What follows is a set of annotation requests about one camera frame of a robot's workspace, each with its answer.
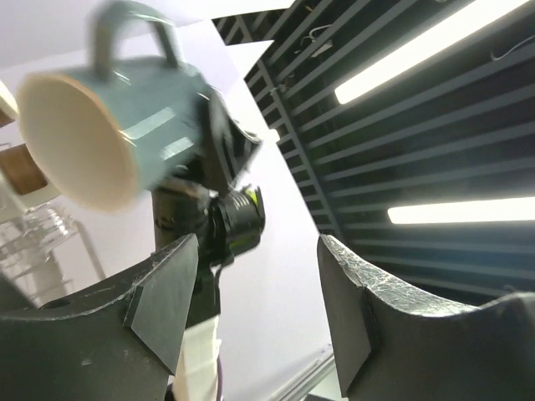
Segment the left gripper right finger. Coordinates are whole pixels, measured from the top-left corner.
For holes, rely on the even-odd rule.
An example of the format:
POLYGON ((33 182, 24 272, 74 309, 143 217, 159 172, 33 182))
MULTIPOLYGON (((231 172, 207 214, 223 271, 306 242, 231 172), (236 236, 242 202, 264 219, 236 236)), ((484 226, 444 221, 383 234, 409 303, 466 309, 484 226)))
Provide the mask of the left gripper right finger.
POLYGON ((350 400, 531 400, 534 295, 474 307, 439 297, 321 235, 318 270, 350 400))

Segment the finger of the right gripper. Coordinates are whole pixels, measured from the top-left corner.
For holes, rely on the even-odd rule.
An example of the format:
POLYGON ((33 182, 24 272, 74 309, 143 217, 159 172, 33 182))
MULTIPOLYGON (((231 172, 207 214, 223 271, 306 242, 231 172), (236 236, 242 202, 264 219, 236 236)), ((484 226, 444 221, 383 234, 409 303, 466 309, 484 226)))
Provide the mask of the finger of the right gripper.
POLYGON ((201 183, 219 196, 226 196, 250 164, 262 139, 237 123, 215 89, 210 92, 206 110, 207 122, 201 147, 204 177, 201 183))

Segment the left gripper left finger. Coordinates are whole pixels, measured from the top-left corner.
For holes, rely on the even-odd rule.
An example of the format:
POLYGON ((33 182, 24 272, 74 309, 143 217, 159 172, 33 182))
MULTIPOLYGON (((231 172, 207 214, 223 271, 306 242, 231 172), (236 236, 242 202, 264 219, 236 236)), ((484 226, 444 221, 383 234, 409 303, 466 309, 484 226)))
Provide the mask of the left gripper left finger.
POLYGON ((195 236, 35 307, 1 282, 4 400, 162 400, 196 279, 195 236))

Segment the grey ceramic mug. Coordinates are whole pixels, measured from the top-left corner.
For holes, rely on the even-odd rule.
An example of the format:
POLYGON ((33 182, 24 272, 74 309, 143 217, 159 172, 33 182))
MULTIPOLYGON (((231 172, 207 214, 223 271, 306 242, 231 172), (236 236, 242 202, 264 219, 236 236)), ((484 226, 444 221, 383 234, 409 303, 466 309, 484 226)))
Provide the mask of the grey ceramic mug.
POLYGON ((62 195, 113 213, 200 151, 211 89, 173 39, 173 23, 154 8, 112 1, 94 17, 90 65, 24 78, 20 133, 62 195), (161 55, 118 58, 120 34, 134 21, 153 28, 161 55))

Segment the metal wire dish rack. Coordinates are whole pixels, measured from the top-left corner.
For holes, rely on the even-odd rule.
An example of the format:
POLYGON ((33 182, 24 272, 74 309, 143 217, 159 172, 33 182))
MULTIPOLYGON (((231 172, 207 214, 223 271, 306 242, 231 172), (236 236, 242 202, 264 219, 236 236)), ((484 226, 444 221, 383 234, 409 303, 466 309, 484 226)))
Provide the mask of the metal wire dish rack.
POLYGON ((25 145, 1 144, 1 301, 41 307, 69 294, 54 251, 79 236, 100 281, 106 278, 89 233, 53 200, 59 191, 25 145))

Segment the clear glass cup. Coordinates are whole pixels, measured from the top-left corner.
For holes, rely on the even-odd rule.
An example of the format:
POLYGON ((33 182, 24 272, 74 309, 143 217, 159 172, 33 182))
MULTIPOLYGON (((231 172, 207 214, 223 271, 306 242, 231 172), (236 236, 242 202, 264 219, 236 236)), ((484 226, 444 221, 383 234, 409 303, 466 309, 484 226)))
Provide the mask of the clear glass cup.
POLYGON ((21 219, 26 244, 45 254, 79 232, 74 218, 62 206, 52 203, 27 211, 21 219))

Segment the steel-lined brown white cup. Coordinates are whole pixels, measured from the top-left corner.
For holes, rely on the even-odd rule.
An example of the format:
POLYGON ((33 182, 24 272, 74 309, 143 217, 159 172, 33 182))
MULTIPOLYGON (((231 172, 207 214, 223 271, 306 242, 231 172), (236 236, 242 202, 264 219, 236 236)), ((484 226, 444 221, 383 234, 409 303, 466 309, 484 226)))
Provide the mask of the steel-lined brown white cup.
POLYGON ((18 118, 18 105, 8 87, 0 81, 0 125, 4 127, 18 118))

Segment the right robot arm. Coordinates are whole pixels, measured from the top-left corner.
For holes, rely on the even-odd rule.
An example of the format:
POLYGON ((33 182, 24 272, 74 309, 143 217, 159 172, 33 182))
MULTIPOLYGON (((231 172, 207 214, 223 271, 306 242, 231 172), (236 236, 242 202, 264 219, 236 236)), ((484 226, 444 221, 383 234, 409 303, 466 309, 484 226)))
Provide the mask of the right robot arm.
POLYGON ((152 192, 155 247, 196 235, 198 264, 181 353, 167 400, 221 400, 217 326, 225 267, 256 248, 266 225, 259 187, 236 186, 261 140, 229 114, 217 94, 207 101, 202 152, 177 166, 152 192))

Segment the lower ceiling light strip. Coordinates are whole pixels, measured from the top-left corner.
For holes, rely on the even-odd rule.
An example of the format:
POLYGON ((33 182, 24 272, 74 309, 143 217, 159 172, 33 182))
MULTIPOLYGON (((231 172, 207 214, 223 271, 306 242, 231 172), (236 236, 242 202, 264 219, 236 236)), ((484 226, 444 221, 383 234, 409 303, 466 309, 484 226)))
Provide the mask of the lower ceiling light strip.
POLYGON ((387 213, 398 225, 533 221, 534 197, 399 206, 387 213))

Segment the ceiling light strip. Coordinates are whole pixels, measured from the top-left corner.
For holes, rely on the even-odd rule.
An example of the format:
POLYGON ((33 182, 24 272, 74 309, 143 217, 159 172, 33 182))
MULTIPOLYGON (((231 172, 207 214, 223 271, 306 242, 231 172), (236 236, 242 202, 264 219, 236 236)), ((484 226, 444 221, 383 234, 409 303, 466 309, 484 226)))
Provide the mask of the ceiling light strip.
POLYGON ((533 221, 534 197, 399 206, 387 213, 398 225, 533 221))
POLYGON ((340 104, 347 104, 526 3, 528 0, 473 1, 346 80, 335 89, 335 96, 340 104))

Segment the upper ceiling light strip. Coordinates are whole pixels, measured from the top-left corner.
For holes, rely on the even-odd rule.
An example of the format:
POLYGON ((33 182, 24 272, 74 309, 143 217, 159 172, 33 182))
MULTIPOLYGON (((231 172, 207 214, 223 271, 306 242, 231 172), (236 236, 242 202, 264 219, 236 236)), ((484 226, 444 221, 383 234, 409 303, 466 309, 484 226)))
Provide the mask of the upper ceiling light strip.
POLYGON ((346 80, 335 89, 335 96, 340 104, 347 104, 526 3, 528 0, 473 1, 346 80))

